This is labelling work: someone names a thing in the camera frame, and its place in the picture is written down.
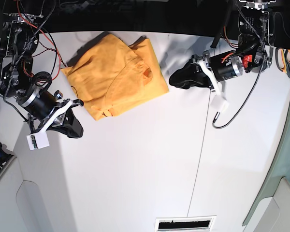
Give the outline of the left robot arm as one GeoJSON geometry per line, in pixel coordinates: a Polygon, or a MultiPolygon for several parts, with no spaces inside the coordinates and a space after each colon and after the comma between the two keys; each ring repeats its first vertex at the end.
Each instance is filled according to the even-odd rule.
{"type": "Polygon", "coordinates": [[[204,51],[202,56],[192,55],[183,68],[170,76],[171,86],[182,89],[206,87],[213,90],[214,82],[201,69],[198,61],[205,62],[217,82],[251,71],[262,72],[271,66],[275,41],[273,11],[268,9],[271,1],[246,0],[244,3],[244,6],[239,6],[238,1],[234,1],[240,11],[238,43],[232,44],[229,38],[225,38],[232,50],[215,56],[211,56],[209,51],[204,51]]]}

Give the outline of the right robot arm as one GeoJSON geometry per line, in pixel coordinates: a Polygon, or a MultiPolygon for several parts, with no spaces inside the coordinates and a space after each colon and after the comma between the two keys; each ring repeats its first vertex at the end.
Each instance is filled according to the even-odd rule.
{"type": "Polygon", "coordinates": [[[30,132],[56,131],[69,138],[83,136],[83,127],[72,108],[83,106],[80,99],[64,100],[58,90],[48,89],[54,77],[45,71],[32,72],[34,52],[40,44],[39,35],[56,7],[54,0],[6,0],[3,4],[3,25],[0,39],[0,96],[17,109],[29,125],[30,132]]]}

